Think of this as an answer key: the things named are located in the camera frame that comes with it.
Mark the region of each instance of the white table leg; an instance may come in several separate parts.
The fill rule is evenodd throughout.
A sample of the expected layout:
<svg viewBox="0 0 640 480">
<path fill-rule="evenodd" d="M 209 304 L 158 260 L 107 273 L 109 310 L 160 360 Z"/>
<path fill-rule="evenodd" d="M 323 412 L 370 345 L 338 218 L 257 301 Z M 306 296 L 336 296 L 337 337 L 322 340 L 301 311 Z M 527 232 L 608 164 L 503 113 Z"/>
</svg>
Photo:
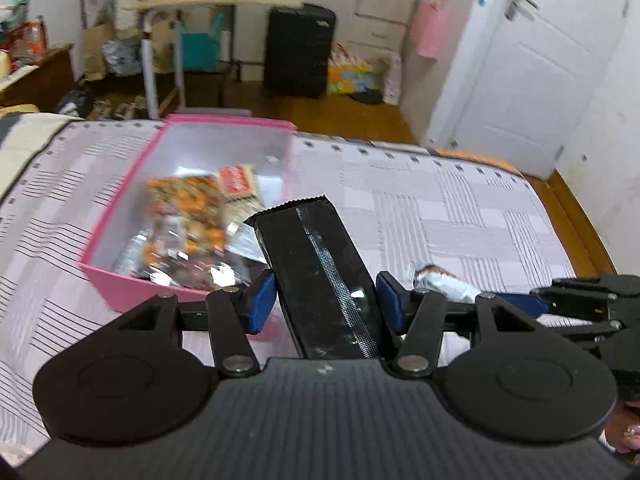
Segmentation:
<svg viewBox="0 0 640 480">
<path fill-rule="evenodd" d="M 178 87 L 178 97 L 180 98 L 180 109 L 187 106 L 184 92 L 184 67 L 182 65 L 182 27 L 174 27 L 174 82 Z"/>
<path fill-rule="evenodd" d="M 157 10 L 151 9 L 145 13 L 143 20 L 144 29 L 142 35 L 142 74 L 145 79 L 146 110 L 149 119 L 159 119 L 158 91 L 156 90 L 156 75 L 154 74 L 154 52 L 151 43 L 151 31 L 153 30 L 153 18 Z"/>
</svg>

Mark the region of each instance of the metal screw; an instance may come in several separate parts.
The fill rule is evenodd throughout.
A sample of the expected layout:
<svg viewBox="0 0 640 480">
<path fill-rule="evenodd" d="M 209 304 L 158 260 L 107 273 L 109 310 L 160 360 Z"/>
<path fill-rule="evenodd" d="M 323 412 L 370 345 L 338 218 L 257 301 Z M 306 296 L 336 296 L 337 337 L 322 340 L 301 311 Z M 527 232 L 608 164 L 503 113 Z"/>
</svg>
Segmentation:
<svg viewBox="0 0 640 480">
<path fill-rule="evenodd" d="M 230 355 L 222 361 L 222 366 L 229 372 L 248 372 L 254 366 L 254 360 L 246 355 Z"/>
<path fill-rule="evenodd" d="M 429 367 L 429 361 L 421 355 L 403 355 L 398 366 L 405 372 L 423 372 Z"/>
</svg>

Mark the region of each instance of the black suitcase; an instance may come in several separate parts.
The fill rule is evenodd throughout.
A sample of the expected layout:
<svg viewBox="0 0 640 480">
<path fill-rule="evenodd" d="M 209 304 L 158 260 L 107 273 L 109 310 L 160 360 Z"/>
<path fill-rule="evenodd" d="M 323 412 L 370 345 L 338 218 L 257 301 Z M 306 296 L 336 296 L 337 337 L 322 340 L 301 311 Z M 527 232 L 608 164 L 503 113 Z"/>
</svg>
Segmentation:
<svg viewBox="0 0 640 480">
<path fill-rule="evenodd" d="M 280 95 L 317 98 L 324 94 L 336 21 L 332 10 L 320 6 L 273 7 L 264 57 L 264 86 Z"/>
</svg>

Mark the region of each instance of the teal bag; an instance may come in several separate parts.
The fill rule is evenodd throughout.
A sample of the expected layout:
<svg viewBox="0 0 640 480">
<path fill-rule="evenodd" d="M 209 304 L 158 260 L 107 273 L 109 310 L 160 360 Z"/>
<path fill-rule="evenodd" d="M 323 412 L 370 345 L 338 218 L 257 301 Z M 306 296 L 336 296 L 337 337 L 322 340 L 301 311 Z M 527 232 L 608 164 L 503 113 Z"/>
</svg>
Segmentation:
<svg viewBox="0 0 640 480">
<path fill-rule="evenodd" d="M 220 36 L 224 14 L 218 14 L 208 32 L 189 32 L 178 22 L 182 37 L 182 66 L 185 72 L 216 72 L 220 60 Z"/>
<path fill-rule="evenodd" d="M 12 30 L 20 27 L 27 20 L 30 0 L 11 0 L 14 13 L 10 19 L 0 23 L 0 30 L 8 34 Z"/>
</svg>

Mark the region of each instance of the bed sheet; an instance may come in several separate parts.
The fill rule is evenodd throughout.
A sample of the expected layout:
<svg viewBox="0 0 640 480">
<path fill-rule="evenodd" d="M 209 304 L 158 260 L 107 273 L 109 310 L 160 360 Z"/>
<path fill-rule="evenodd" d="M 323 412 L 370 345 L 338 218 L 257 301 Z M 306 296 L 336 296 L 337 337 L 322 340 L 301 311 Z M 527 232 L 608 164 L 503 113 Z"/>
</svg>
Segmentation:
<svg viewBox="0 0 640 480">
<path fill-rule="evenodd" d="M 326 195 L 371 275 L 388 270 L 407 288 L 426 263 L 494 292 L 574 276 L 542 202 L 515 170 L 389 148 L 306 135 L 293 149 L 285 199 Z"/>
<path fill-rule="evenodd" d="M 34 149 L 5 194 L 0 442 L 32 450 L 46 442 L 31 397 L 36 372 L 117 315 L 76 261 L 159 126 L 157 121 L 67 124 Z M 409 285 L 407 269 L 425 261 L 485 290 L 525 292 L 548 285 L 552 276 L 572 275 L 542 204 L 516 174 L 420 148 L 391 150 L 300 135 L 288 179 L 286 198 L 325 194 L 335 203 L 373 276 L 388 269 Z M 212 364 L 206 334 L 185 334 L 184 347 Z"/>
</svg>

